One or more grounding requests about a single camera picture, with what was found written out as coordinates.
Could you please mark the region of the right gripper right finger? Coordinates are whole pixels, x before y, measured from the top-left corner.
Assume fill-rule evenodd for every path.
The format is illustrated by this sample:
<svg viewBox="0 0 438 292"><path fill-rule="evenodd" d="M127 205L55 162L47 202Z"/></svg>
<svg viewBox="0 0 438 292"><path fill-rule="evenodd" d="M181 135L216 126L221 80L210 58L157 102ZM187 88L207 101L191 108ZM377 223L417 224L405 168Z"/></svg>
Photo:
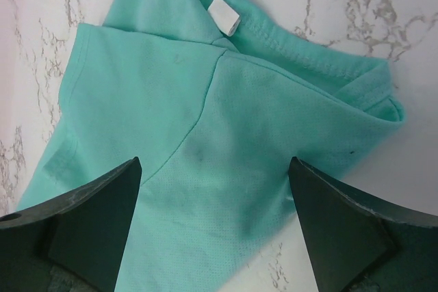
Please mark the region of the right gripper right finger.
<svg viewBox="0 0 438 292"><path fill-rule="evenodd" d="M294 157L289 182L319 291L436 291L437 216Z"/></svg>

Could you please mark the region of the teal t shirt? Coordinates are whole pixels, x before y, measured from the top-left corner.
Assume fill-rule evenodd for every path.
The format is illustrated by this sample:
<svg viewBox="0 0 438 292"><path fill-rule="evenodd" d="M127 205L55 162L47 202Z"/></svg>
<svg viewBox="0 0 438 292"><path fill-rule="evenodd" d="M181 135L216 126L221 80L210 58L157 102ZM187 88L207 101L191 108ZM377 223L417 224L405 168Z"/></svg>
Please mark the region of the teal t shirt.
<svg viewBox="0 0 438 292"><path fill-rule="evenodd" d="M249 0L114 0L81 24L20 208L137 157L117 291L216 291L294 212L300 157L344 175L404 121L388 63L292 35Z"/></svg>

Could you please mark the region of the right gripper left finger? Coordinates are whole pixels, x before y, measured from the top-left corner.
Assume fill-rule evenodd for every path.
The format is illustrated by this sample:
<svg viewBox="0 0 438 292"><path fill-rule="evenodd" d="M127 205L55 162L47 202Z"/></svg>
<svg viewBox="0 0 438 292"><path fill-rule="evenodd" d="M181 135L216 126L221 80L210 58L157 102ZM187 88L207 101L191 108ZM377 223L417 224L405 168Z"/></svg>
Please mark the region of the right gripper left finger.
<svg viewBox="0 0 438 292"><path fill-rule="evenodd" d="M136 207L137 157L1 217L2 291L114 291Z"/></svg>

